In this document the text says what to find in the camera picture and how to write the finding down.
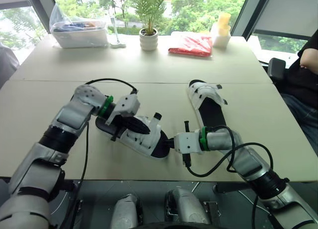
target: green ring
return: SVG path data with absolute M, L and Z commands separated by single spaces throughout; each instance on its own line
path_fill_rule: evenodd
M 200 143 L 203 146 L 203 151 L 209 151 L 209 148 L 207 145 L 207 134 L 206 134 L 206 127 L 205 126 L 202 128 L 202 137 L 200 138 Z
M 99 116 L 103 116 L 103 115 L 104 115 L 104 113 L 106 112 L 108 106 L 113 102 L 113 100 L 114 100 L 114 97 L 113 97 L 113 96 L 109 96 L 109 97 L 106 99 L 106 101 L 105 101 L 105 103 L 104 103 L 104 105 L 103 105 L 101 111 L 100 111 L 99 114 L 98 114 Z

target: jeans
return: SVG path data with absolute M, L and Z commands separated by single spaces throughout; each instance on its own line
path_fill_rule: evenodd
M 292 95 L 281 94 L 318 156 L 318 111 Z

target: potted plant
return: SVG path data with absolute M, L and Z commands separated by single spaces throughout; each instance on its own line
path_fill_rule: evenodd
M 162 17 L 164 0 L 135 0 L 136 14 L 144 24 L 139 32 L 140 46 L 143 50 L 155 50 L 158 45 L 158 31 L 154 25 Z

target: white bottle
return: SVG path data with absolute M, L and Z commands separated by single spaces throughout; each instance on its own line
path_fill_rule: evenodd
M 229 13 L 221 13 L 218 22 L 214 23 L 211 28 L 212 45 L 214 48 L 225 49 L 231 38 L 228 25 L 231 15 Z

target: white pot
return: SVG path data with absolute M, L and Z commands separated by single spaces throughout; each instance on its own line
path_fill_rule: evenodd
M 141 32 L 144 29 L 139 31 L 140 47 L 146 51 L 155 50 L 158 46 L 158 31 L 154 29 L 156 32 L 154 35 L 143 35 Z

